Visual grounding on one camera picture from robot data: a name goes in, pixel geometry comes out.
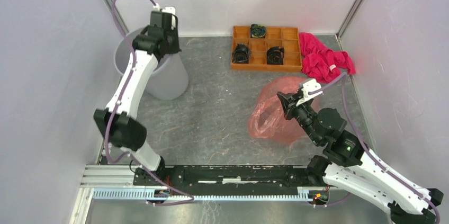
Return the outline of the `grey plastic trash bin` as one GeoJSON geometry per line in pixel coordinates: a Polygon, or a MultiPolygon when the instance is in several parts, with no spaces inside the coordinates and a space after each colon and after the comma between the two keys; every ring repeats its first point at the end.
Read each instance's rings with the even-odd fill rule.
{"type": "MultiPolygon", "coordinates": [[[[114,65],[120,76],[127,68],[130,54],[129,47],[122,40],[114,54],[114,65]]],[[[148,79],[145,92],[159,100],[173,100],[186,91],[188,84],[188,73],[180,55],[165,55],[148,79]]]]}

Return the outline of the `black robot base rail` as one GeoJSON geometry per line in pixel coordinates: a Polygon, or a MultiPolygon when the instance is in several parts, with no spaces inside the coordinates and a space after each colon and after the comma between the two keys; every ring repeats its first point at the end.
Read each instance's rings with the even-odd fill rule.
{"type": "Polygon", "coordinates": [[[166,183],[178,191],[200,196],[293,196],[299,187],[321,190],[328,185],[317,174],[298,165],[167,165],[152,177],[134,171],[135,186],[166,183]]]}

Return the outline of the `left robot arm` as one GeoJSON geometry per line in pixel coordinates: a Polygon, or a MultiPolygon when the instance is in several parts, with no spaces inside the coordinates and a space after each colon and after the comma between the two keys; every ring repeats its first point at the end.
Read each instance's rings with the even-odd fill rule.
{"type": "Polygon", "coordinates": [[[106,156],[110,163],[109,147],[121,149],[146,170],[146,179],[152,185],[166,180],[166,171],[160,167],[162,158],[147,143],[147,129],[136,120],[144,89],[159,62],[168,55],[180,52],[178,18],[174,7],[151,12],[150,23],[133,39],[129,62],[113,97],[104,109],[96,109],[94,121],[104,137],[106,156]]]}

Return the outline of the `red translucent trash bag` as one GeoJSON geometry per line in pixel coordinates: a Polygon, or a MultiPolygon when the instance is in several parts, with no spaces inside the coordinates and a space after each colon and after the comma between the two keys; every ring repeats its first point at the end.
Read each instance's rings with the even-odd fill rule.
{"type": "Polygon", "coordinates": [[[296,93],[306,79],[298,76],[277,78],[262,88],[253,113],[248,120],[248,133],[254,139],[291,144],[306,133],[295,120],[286,120],[278,92],[296,93]]]}

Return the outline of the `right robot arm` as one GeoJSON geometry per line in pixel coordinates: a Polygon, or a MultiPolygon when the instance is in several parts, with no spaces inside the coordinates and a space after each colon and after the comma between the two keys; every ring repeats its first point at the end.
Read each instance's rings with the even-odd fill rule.
{"type": "Polygon", "coordinates": [[[306,168],[306,180],[343,189],[370,202],[390,216],[393,223],[440,223],[437,206],[444,194],[405,178],[381,160],[366,143],[347,131],[347,121],[336,109],[315,111],[302,93],[277,93],[286,120],[295,120],[318,147],[306,168]]]}

